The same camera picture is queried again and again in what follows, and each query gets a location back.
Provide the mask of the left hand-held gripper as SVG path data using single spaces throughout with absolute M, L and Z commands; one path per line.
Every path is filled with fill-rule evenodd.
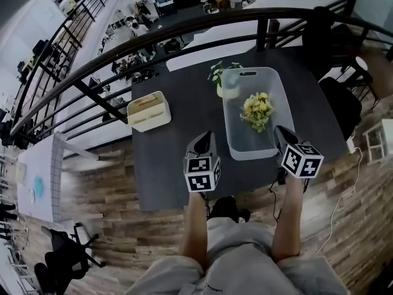
M 221 176 L 221 162 L 212 131 L 198 135 L 188 144 L 183 166 L 190 193 L 211 192 L 216 189 Z

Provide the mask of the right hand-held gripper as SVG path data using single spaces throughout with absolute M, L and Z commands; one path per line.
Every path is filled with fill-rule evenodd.
M 317 176 L 324 156 L 309 141 L 282 125 L 274 128 L 274 137 L 278 141 L 276 163 L 279 168 L 297 179 Z

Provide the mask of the translucent white plastic bin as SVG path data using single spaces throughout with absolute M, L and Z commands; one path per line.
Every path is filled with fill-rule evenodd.
M 286 93 L 276 70 L 269 67 L 227 69 L 222 75 L 222 100 L 224 107 L 227 143 L 235 160 L 255 160 L 274 157 L 277 139 L 274 129 L 282 125 L 291 130 L 294 123 Z M 250 113 L 253 121 L 247 121 L 246 106 L 255 106 L 257 95 L 267 94 L 272 113 L 259 132 L 252 124 L 257 115 Z

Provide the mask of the yellow flowers bouquet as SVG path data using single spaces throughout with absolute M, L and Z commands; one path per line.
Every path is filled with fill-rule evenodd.
M 241 107 L 240 119 L 247 122 L 258 133 L 267 128 L 267 123 L 274 113 L 269 94 L 257 92 L 250 95 Z

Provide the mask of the person's right forearm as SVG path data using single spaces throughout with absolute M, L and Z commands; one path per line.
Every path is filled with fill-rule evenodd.
M 302 206 L 303 181 L 290 175 L 286 178 L 286 193 L 271 246 L 274 262 L 300 254 Z

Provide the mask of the person's left forearm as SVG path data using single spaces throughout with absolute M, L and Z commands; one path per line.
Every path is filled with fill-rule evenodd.
M 179 255 L 193 259 L 204 271 L 208 267 L 206 215 L 206 201 L 201 192 L 190 193 Z

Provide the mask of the cream desk organizer box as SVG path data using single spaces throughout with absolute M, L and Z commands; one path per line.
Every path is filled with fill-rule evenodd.
M 169 104 L 161 91 L 129 102 L 126 111 L 128 125 L 138 132 L 146 132 L 171 122 Z

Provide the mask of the potted plant in white pot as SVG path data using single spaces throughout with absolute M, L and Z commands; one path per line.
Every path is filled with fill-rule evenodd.
M 216 93 L 219 97 L 222 97 L 222 80 L 221 75 L 226 69 L 237 69 L 243 68 L 240 63 L 232 62 L 231 65 L 225 66 L 222 61 L 211 66 L 211 72 L 209 73 L 208 80 L 212 81 L 216 85 Z

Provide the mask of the black mesh office chair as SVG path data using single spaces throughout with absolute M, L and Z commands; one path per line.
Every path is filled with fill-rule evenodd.
M 317 6 L 306 21 L 302 33 L 302 49 L 308 69 L 322 89 L 337 119 L 345 140 L 359 124 L 362 105 L 342 83 L 326 74 L 333 68 L 333 13 Z

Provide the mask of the white square stool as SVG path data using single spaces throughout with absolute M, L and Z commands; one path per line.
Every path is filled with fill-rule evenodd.
M 393 119 L 381 119 L 363 133 L 367 146 L 367 165 L 393 159 Z

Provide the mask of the black metal railing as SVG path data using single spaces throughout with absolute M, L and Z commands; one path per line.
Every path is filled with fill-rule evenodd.
M 104 52 L 64 79 L 51 74 L 49 78 L 53 81 L 53 88 L 34 101 L 27 110 L 19 104 L 13 119 L 0 123 L 0 146 L 36 144 L 58 128 L 70 140 L 87 136 L 99 128 L 114 134 L 110 126 L 126 120 L 126 104 L 112 105 L 111 101 L 127 93 L 140 95 L 146 91 L 146 87 L 128 85 L 107 97 L 101 97 L 99 93 L 106 86 L 160 63 L 175 58 L 185 59 L 193 53 L 202 54 L 203 61 L 211 61 L 240 54 L 241 44 L 247 44 L 250 49 L 257 51 L 287 46 L 302 36 L 306 25 L 315 16 L 316 11 L 310 8 L 234 10 L 204 15 L 136 37 Z M 197 42 L 133 68 L 116 70 L 111 77 L 100 80 L 94 86 L 85 83 L 86 78 L 93 77 L 97 71 L 113 67 L 121 59 L 137 53 L 147 45 L 155 46 L 172 37 L 182 37 L 203 29 L 211 32 L 215 28 L 225 28 L 232 35 L 226 37 L 220 34 L 209 42 Z

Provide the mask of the black stool with white seat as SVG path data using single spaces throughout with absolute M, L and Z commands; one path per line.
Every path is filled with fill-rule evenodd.
M 352 69 L 352 74 L 349 75 L 342 82 L 342 84 L 351 91 L 361 87 L 362 90 L 358 95 L 360 100 L 363 100 L 369 93 L 371 93 L 375 101 L 377 101 L 378 99 L 376 98 L 372 89 L 373 78 L 368 72 L 368 66 L 366 62 L 361 57 L 355 57 L 348 65 L 345 65 L 341 68 L 341 74 L 339 77 L 344 76 L 344 74 L 350 69 Z

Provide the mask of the person's grey shirt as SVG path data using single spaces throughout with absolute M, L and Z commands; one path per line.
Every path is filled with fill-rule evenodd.
M 256 222 L 207 222 L 209 267 L 185 256 L 155 261 L 125 295 L 349 295 L 323 256 L 274 262 L 273 233 Z

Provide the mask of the brown wooden table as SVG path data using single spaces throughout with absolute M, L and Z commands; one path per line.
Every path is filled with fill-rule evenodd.
M 357 41 L 354 56 L 366 62 L 373 78 L 372 89 L 378 99 L 374 102 L 375 107 L 381 100 L 393 95 L 393 41 L 386 37 L 381 39 L 377 33 L 363 28 L 350 26 L 350 30 Z

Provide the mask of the blue cloth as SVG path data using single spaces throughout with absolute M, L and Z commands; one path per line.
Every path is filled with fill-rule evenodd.
M 34 191 L 35 200 L 39 200 L 42 198 L 45 191 L 44 180 L 42 177 L 35 176 L 33 191 Z

